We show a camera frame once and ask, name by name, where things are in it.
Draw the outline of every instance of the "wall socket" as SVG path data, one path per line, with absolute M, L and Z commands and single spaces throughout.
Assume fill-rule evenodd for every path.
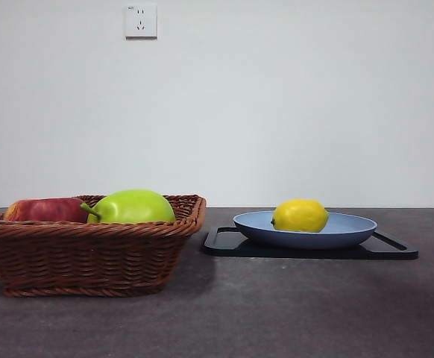
M 129 4 L 125 8 L 126 40 L 157 38 L 157 4 Z

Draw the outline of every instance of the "red apple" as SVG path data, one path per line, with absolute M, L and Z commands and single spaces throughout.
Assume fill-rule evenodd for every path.
M 11 204 L 4 219 L 12 222 L 86 222 L 88 212 L 79 198 L 23 199 Z

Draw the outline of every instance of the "wicker basket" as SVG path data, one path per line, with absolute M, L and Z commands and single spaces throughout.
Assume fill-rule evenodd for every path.
M 103 195 L 78 198 L 94 205 Z M 165 195 L 176 222 L 9 222 L 0 214 L 0 280 L 7 296 L 130 297 L 161 291 L 187 239 L 204 223 L 198 195 Z

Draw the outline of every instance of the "blue plate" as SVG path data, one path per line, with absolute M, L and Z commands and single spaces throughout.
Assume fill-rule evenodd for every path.
M 345 248 L 364 242 L 373 234 L 377 223 L 360 216 L 329 213 L 326 226 L 319 233 L 275 230 L 271 224 L 273 211 L 255 211 L 233 218 L 250 240 L 286 248 L 328 249 Z

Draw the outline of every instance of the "table surface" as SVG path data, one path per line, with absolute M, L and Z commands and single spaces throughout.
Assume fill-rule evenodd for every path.
M 213 257 L 207 208 L 166 288 L 136 298 L 8 298 L 1 357 L 434 357 L 434 209 L 329 209 L 373 219 L 416 260 Z

